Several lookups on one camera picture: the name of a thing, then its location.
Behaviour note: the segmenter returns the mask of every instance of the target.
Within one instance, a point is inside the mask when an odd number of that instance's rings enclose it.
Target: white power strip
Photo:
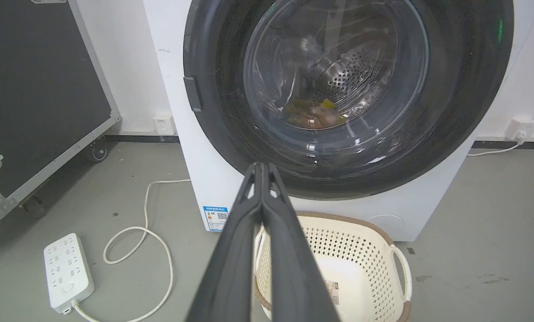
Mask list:
[[[80,302],[94,291],[82,241],[72,233],[44,249],[44,267],[50,306],[58,313],[72,312],[73,300]]]

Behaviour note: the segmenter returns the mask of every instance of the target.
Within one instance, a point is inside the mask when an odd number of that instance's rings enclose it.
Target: washing machine door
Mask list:
[[[289,193],[377,194],[438,165],[502,82],[512,0],[193,0],[185,86],[217,151]]]

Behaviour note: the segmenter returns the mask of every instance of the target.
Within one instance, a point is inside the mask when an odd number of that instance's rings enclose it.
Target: white plastic basket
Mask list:
[[[404,322],[410,316],[410,267],[380,228],[342,216],[297,212],[342,322]],[[271,250],[261,230],[255,240],[255,296],[271,319]],[[394,254],[404,271],[398,277]]]

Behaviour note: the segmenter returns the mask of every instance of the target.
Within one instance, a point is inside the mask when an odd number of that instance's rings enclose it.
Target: washing machine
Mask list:
[[[534,22],[534,0],[144,3],[205,229],[265,161],[296,210],[396,241],[428,222]]]

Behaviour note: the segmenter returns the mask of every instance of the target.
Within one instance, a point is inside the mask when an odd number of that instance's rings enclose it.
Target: black baseboard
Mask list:
[[[105,135],[111,142],[141,142],[141,143],[179,143],[177,135]]]
[[[473,143],[474,149],[509,149],[515,146],[516,142],[511,141],[475,141]],[[518,149],[534,149],[534,142],[525,142]]]
[[[179,143],[176,135],[148,136],[148,135],[106,135],[105,138],[112,142],[142,142],[142,143]],[[509,149],[515,142],[505,141],[475,141],[474,149]],[[518,149],[534,149],[534,142],[526,142]]]

